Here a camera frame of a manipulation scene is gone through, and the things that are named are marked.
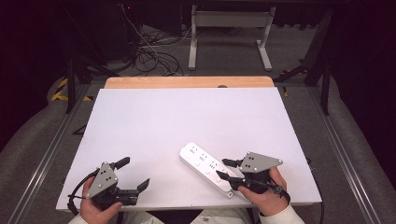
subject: cable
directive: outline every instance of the cable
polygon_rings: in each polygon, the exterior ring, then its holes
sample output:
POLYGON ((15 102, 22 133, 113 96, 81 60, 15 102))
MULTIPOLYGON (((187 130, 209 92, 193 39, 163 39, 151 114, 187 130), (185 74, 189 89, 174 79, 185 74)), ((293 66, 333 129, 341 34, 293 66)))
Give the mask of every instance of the cable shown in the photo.
POLYGON ((73 192, 70 195, 67 195, 69 197, 69 203, 67 204, 67 208, 76 216, 78 215, 78 210, 76 208, 76 206, 74 205, 73 200, 75 198, 80 198, 80 199, 85 199, 85 197, 78 197, 76 196, 76 193, 78 191, 78 189, 85 183, 85 181, 87 181, 89 178, 93 177, 93 176, 97 176, 97 174, 99 173, 99 169, 95 170, 94 172, 88 174, 87 176, 85 176, 84 179, 81 180, 81 182, 78 183, 78 185, 76 186, 76 188, 73 190, 73 192))
MULTIPOLYGON (((309 167, 311 168, 311 171, 312 171, 313 169, 312 169, 312 167, 311 167, 311 159, 309 159, 309 158, 306 157, 306 163, 309 165, 309 167)), ((317 187, 318 187, 319 195, 320 195, 320 198, 321 198, 321 200, 322 200, 322 202, 320 203, 320 221, 319 221, 319 223, 322 224, 322 223, 323 223, 323 219, 324 219, 324 202, 323 202, 323 195, 322 195, 322 192, 321 192, 321 189, 320 189, 320 187, 319 187, 318 181, 317 181, 317 179, 315 178, 314 174, 312 174, 312 177, 314 177, 315 184, 316 184, 317 187)))

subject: metal frame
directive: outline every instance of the metal frame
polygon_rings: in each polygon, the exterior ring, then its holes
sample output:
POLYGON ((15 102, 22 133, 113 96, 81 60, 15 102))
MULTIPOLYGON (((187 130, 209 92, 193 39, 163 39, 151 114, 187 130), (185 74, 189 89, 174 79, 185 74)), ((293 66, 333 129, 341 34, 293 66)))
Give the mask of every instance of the metal frame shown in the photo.
POLYGON ((189 69, 194 70, 196 65, 198 45, 196 38, 197 27, 265 27, 262 39, 256 42, 265 70, 272 71, 272 65, 265 49, 265 43, 270 33, 275 10, 275 7, 271 7, 269 12, 196 11, 196 6, 192 6, 189 69))

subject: wooden table edge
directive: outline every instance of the wooden table edge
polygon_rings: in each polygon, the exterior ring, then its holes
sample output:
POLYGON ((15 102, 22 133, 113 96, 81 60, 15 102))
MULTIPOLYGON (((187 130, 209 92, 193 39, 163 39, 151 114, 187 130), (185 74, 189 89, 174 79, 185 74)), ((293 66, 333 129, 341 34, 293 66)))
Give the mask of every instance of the wooden table edge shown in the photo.
POLYGON ((110 77, 105 89, 274 87, 270 77, 110 77))

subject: hand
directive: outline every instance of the hand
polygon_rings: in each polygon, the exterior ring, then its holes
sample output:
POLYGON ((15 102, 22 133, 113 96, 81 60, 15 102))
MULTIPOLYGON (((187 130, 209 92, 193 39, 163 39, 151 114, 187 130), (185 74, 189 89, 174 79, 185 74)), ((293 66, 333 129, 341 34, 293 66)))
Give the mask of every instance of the hand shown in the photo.
MULTIPOLYGON (((93 183, 94 177, 89 178, 82 188, 82 196, 86 196, 88 190, 93 183)), ((122 203, 114 203, 107 210, 102 211, 100 208, 96 207, 92 200, 82 199, 81 200, 81 210, 80 215, 84 220, 90 224, 107 224, 107 222, 116 215, 122 203)))
MULTIPOLYGON (((276 167, 270 169, 270 176, 286 191, 286 181, 276 167)), ((253 202, 266 217, 276 215, 288 207, 287 199, 285 197, 280 198, 279 195, 274 194, 271 189, 265 191, 263 194, 257 194, 242 186, 239 187, 238 190, 245 198, 253 202)))

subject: white table surface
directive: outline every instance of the white table surface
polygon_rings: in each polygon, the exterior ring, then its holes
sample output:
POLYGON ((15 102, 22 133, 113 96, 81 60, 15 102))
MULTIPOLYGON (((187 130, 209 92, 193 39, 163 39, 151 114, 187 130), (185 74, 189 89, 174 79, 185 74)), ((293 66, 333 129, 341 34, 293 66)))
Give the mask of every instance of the white table surface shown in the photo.
POLYGON ((119 188, 150 178, 126 210, 251 206, 239 192, 222 195, 180 160, 189 142, 219 161, 242 160, 248 151, 281 159, 291 203, 321 202, 277 88, 103 89, 56 209, 67 210, 67 195, 102 162, 124 157, 131 162, 115 172, 119 188))

